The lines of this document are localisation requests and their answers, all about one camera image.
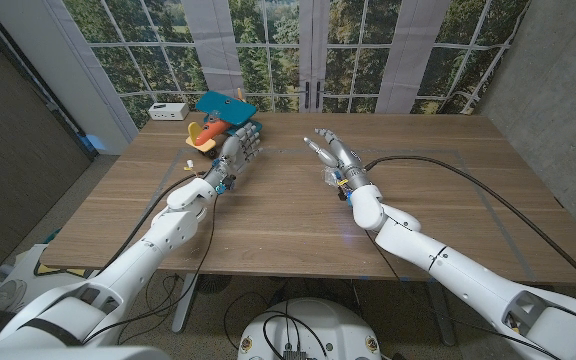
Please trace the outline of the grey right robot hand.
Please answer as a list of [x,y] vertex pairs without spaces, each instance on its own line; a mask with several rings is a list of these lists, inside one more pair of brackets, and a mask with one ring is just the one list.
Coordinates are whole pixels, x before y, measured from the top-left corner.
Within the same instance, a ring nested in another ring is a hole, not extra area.
[[317,154],[324,165],[337,169],[342,178],[348,181],[352,190],[371,184],[361,159],[356,152],[350,149],[329,129],[316,128],[315,133],[325,139],[330,147],[329,150],[320,147],[308,137],[304,137],[303,140]]

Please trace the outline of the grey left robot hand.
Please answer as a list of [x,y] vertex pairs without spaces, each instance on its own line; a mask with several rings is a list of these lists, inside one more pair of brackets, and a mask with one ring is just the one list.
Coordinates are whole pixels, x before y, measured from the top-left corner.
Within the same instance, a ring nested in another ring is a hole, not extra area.
[[234,187],[238,174],[260,152],[258,126],[247,123],[229,136],[222,145],[220,155],[213,161],[211,169],[203,176],[219,194]]

